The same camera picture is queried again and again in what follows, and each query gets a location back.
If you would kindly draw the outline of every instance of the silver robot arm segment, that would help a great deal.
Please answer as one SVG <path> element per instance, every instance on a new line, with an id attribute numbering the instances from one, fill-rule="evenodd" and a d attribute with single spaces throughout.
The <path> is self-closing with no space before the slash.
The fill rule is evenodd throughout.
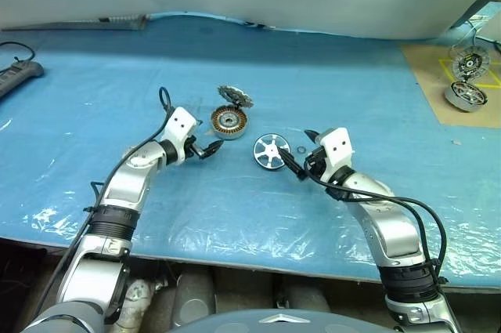
<path id="1" fill-rule="evenodd" d="M 203 150 L 195 145 L 197 120 L 176 108 L 160 142 L 149 141 L 118 168 L 111 178 L 88 229 L 80 240 L 57 294 L 25 332 L 71 331 L 100 333 L 121 310 L 128 278 L 132 234 L 145 204 L 150 184 L 166 165 L 215 153 L 222 141 Z"/>
<path id="2" fill-rule="evenodd" d="M 324 183 L 394 197 L 382 182 L 351 168 L 354 153 L 346 128 L 323 134 L 306 131 L 320 148 L 311 171 Z M 387 292 L 386 304 L 404 332 L 460 333 L 449 304 L 426 261 L 414 224 L 392 201 L 354 201 L 362 194 L 351 194 L 346 202 L 357 219 L 380 271 Z"/>

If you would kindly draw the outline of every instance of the plastic sheet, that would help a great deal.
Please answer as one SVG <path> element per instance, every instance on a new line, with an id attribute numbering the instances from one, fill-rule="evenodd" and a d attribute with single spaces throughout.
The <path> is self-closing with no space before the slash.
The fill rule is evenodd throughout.
<path id="1" fill-rule="evenodd" d="M 443 275 L 455 285 L 500 285 L 501 135 L 439 125 L 393 42 L 194 17 L 158 20 L 144 32 L 6 35 L 34 46 L 46 75 L 0 103 L 0 236 L 67 245 L 93 202 L 88 183 L 105 179 L 161 123 L 159 86 L 205 121 L 197 137 L 207 144 L 210 113 L 224 103 L 217 86 L 229 84 L 254 99 L 247 132 L 212 158 L 158 175 L 133 238 L 136 255 L 379 279 L 342 203 L 252 157 L 264 133 L 312 150 L 303 129 L 345 126 L 356 169 L 442 217 Z M 2 65 L 12 57 L 0 49 Z M 438 231 L 426 223 L 436 253 Z"/>

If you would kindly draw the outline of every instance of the black wire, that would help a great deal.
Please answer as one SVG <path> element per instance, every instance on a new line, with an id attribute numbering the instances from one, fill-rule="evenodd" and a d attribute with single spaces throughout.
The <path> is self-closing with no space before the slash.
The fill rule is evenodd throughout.
<path id="1" fill-rule="evenodd" d="M 85 219 L 84 223 L 80 226 L 80 229 L 78 230 L 77 234 L 75 235 L 75 238 L 71 241 L 71 244 L 70 244 L 70 247 L 68 247 L 68 249 L 66 250 L 66 252 L 64 252 L 64 255 L 63 257 L 61 258 L 61 260 L 57 263 L 57 266 L 56 268 L 54 269 L 54 271 L 52 272 L 52 275 L 49 279 L 49 281 L 47 282 L 47 285 L 45 286 L 44 288 L 44 291 L 42 292 L 41 294 L 41 297 L 40 299 L 38 300 L 38 304 L 37 304 L 37 307 L 35 308 L 34 312 L 33 312 L 33 316 L 32 316 L 32 320 L 38 316 L 38 314 L 40 313 L 40 310 L 42 308 L 42 305 L 45 301 L 45 299 L 47 298 L 47 295 L 49 294 L 49 291 L 50 289 L 52 288 L 52 286 L 54 285 L 54 282 L 56 281 L 56 278 L 58 276 L 58 274 L 61 272 L 61 270 L 63 269 L 63 267 L 66 265 L 68 259 L 74 254 L 74 251 L 77 249 L 77 244 L 78 242 L 80 241 L 81 239 L 81 236 L 82 234 L 84 233 L 85 229 L 87 228 L 90 220 L 92 219 L 92 216 L 94 214 L 94 211 L 99 207 L 99 204 L 101 202 L 101 200 L 103 199 L 103 196 L 104 196 L 104 193 L 106 192 L 106 189 L 108 188 L 108 186 L 110 185 L 110 181 L 111 181 L 111 178 L 114 177 L 115 175 L 115 172 L 117 172 L 117 170 L 136 152 L 138 151 L 141 147 L 143 147 L 146 143 L 148 143 L 149 141 L 151 141 L 152 139 L 154 139 L 155 137 L 157 137 L 165 128 L 165 125 L 167 124 L 167 121 L 169 120 L 169 117 L 171 116 L 171 111 L 172 111 L 172 105 L 171 105 L 171 97 L 169 96 L 169 93 L 167 91 L 167 89 L 165 87 L 161 87 L 159 90 L 158 90 L 158 96 L 160 97 L 160 102 L 162 104 L 162 107 L 164 108 L 165 110 L 165 118 L 164 118 L 164 122 L 161 124 L 161 126 L 158 128 L 157 131 L 155 131 L 154 134 L 152 134 L 150 137 L 148 137 L 147 139 L 143 140 L 139 145 L 137 145 L 136 147 L 133 147 L 132 149 L 130 149 L 129 152 L 126 153 L 125 156 L 123 156 L 123 158 L 115 165 L 115 167 L 113 167 L 113 169 L 111 170 L 111 172 L 108 174 L 106 180 L 104 181 L 103 183 L 103 187 L 101 188 L 101 191 L 97 194 L 97 197 L 96 197 L 96 202 L 94 203 L 94 205 L 92 206 L 89 214 L 87 215 L 87 218 Z"/>
<path id="2" fill-rule="evenodd" d="M 0 295 L 9 294 L 11 291 L 16 290 L 21 284 L 13 284 L 10 288 L 0 291 Z"/>
<path id="3" fill-rule="evenodd" d="M 24 282 L 18 281 L 18 280 L 1 280 L 0 284 L 18 284 L 19 286 L 23 288 L 30 288 L 32 285 L 31 284 L 25 284 Z"/>
<path id="4" fill-rule="evenodd" d="M 170 276 L 172 277 L 172 279 L 174 280 L 175 284 L 177 284 L 179 276 L 175 275 L 174 270 L 172 270 L 172 266 L 169 263 L 169 261 L 165 260 L 165 266 L 167 267 L 168 272 L 169 272 Z"/>
<path id="5" fill-rule="evenodd" d="M 21 47 L 24 47 L 25 49 L 27 49 L 28 51 L 31 52 L 30 57 L 28 57 L 27 59 L 24 59 L 24 60 L 19 60 L 19 58 L 17 56 L 14 56 L 15 61 L 30 61 L 30 60 L 33 60 L 35 55 L 36 55 L 35 51 L 29 45 L 25 45 L 24 43 L 21 43 L 21 42 L 15 42 L 15 41 L 0 42 L 0 47 L 2 47 L 3 45 L 20 45 Z M 0 70 L 0 74 L 4 73 L 9 68 L 10 67 L 7 67 L 7 68 Z"/>
<path id="6" fill-rule="evenodd" d="M 492 39 L 483 38 L 483 37 L 476 37 L 476 39 L 481 39 L 484 42 L 492 43 L 494 45 L 494 49 L 497 52 L 501 53 L 501 43 L 499 43 L 498 41 L 495 41 L 495 40 L 492 40 Z"/>
<path id="7" fill-rule="evenodd" d="M 417 225 L 419 227 L 420 236 L 421 236 L 421 244 L 423 246 L 424 258 L 427 260 L 427 262 L 431 261 L 430 252 L 429 252 L 429 249 L 428 249 L 427 238 L 426 238 L 426 229 L 424 227 L 423 220 L 421 219 L 419 213 L 413 207 L 411 207 L 409 204 L 406 204 L 406 201 L 407 202 L 411 202 L 413 204 L 417 204 L 417 205 L 422 206 L 422 207 L 426 207 L 425 209 L 427 209 L 428 212 L 432 212 L 432 209 L 430 207 L 428 207 L 427 205 L 425 205 L 421 201 L 413 200 L 413 199 L 407 198 L 407 197 L 385 196 L 383 194 L 375 194 L 375 193 L 368 192 L 368 191 L 365 191 L 365 190 L 356 190 L 356 189 L 353 189 L 353 188 L 347 188 L 346 186 L 338 186 L 336 184 L 323 182 L 317 176 L 314 176 L 312 174 L 312 172 L 310 171 L 310 169 L 309 169 L 308 166 L 309 166 L 308 160 L 305 160 L 305 163 L 303 164 L 303 168 L 305 169 L 306 174 L 314 182 L 316 182 L 316 183 L 318 183 L 318 184 L 320 184 L 322 186 L 325 186 L 327 188 L 333 188 L 335 190 L 342 190 L 342 191 L 348 192 L 350 194 L 361 194 L 363 196 L 370 196 L 371 197 L 371 198 L 344 198 L 344 199 L 341 199 L 342 201 L 346 201 L 346 202 L 390 201 L 390 202 L 394 202 L 394 203 L 402 206 L 403 208 L 407 209 L 408 211 L 410 211 L 411 214 L 416 219 Z M 438 225 L 439 229 L 441 229 L 441 228 L 443 229 L 442 222 L 440 221 L 440 219 L 438 218 L 438 216 L 436 215 L 436 213 L 434 213 L 432 216 L 434 217 L 434 219 L 436 221 L 440 222 L 440 224 Z M 444 236 L 442 237 L 442 242 L 443 242 L 443 244 L 445 244 L 445 242 L 446 242 L 445 230 L 443 230 L 443 234 L 444 234 Z M 446 249 L 446 245 L 441 245 L 440 256 L 438 257 L 439 263 L 443 262 L 443 259 L 445 257 L 445 249 Z M 435 270 L 433 269 L 433 267 L 431 267 L 431 269 L 433 270 L 432 271 L 432 275 L 433 275 L 434 279 L 437 281 L 438 280 L 438 271 L 437 270 L 440 270 L 440 267 L 435 268 Z"/>
<path id="8" fill-rule="evenodd" d="M 98 186 L 103 186 L 104 183 L 101 182 L 91 182 L 91 188 L 94 191 L 94 196 L 97 198 L 99 197 L 99 190 L 97 189 Z"/>

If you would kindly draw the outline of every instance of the motor part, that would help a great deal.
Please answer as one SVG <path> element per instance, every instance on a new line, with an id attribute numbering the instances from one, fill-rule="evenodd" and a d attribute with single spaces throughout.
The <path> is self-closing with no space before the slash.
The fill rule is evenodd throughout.
<path id="1" fill-rule="evenodd" d="M 485 93 L 477 86 L 465 81 L 453 82 L 444 94 L 453 106 L 466 112 L 474 112 L 487 103 Z"/>
<path id="2" fill-rule="evenodd" d="M 212 113 L 211 124 L 220 139 L 238 139 L 247 127 L 247 116 L 234 106 L 220 106 Z"/>
<path id="3" fill-rule="evenodd" d="M 290 153 L 289 143 L 282 136 L 275 133 L 263 135 L 254 143 L 254 159 L 267 170 L 282 168 L 285 163 L 280 157 L 279 148 Z"/>
<path id="4" fill-rule="evenodd" d="M 479 78 L 488 70 L 489 61 L 487 51 L 483 47 L 474 45 L 456 56 L 452 62 L 452 72 L 461 81 Z"/>
<path id="5" fill-rule="evenodd" d="M 219 86 L 218 91 L 231 104 L 220 106 L 212 113 L 212 129 L 220 139 L 238 139 L 247 127 L 247 116 L 242 107 L 252 107 L 252 99 L 242 90 L 232 86 Z"/>
<path id="6" fill-rule="evenodd" d="M 34 61 L 22 60 L 13 63 L 0 75 L 0 98 L 29 78 L 40 77 L 44 68 Z"/>
<path id="7" fill-rule="evenodd" d="M 245 92 L 233 86 L 219 86 L 218 92 L 225 100 L 232 103 L 234 106 L 251 108 L 254 105 L 252 99 Z"/>

